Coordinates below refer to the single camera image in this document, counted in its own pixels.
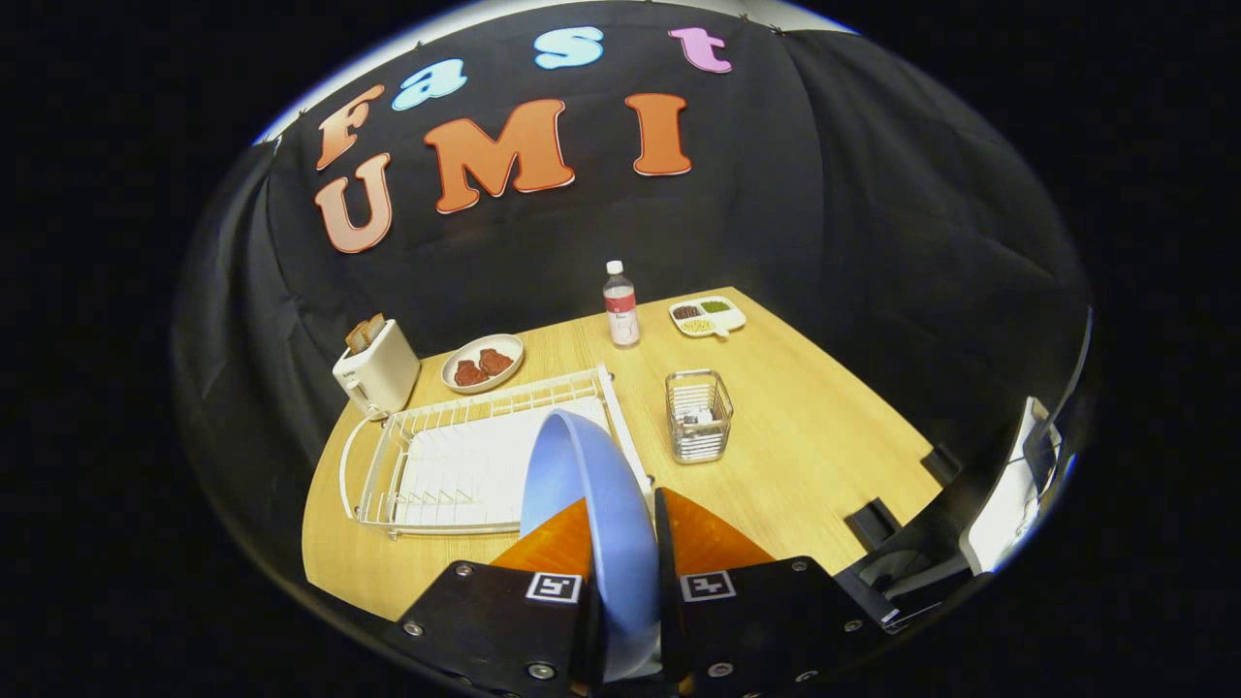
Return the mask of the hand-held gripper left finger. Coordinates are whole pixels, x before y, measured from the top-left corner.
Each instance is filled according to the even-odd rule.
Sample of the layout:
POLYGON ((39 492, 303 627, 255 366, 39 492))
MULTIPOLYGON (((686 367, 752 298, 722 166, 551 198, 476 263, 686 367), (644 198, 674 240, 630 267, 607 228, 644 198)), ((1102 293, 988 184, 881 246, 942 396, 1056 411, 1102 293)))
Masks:
POLYGON ((582 498, 491 564, 454 560, 387 631, 388 650, 499 697, 582 697, 606 638, 582 498))

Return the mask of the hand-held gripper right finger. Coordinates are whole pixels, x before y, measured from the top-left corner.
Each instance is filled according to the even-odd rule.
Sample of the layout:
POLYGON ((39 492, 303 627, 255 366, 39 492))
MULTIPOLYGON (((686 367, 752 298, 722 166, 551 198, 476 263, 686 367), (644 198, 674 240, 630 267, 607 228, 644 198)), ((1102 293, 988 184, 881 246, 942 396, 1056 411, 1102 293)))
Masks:
POLYGON ((890 650, 881 592, 812 556, 683 573, 668 496, 655 496, 661 679, 670 697, 795 697, 890 650))

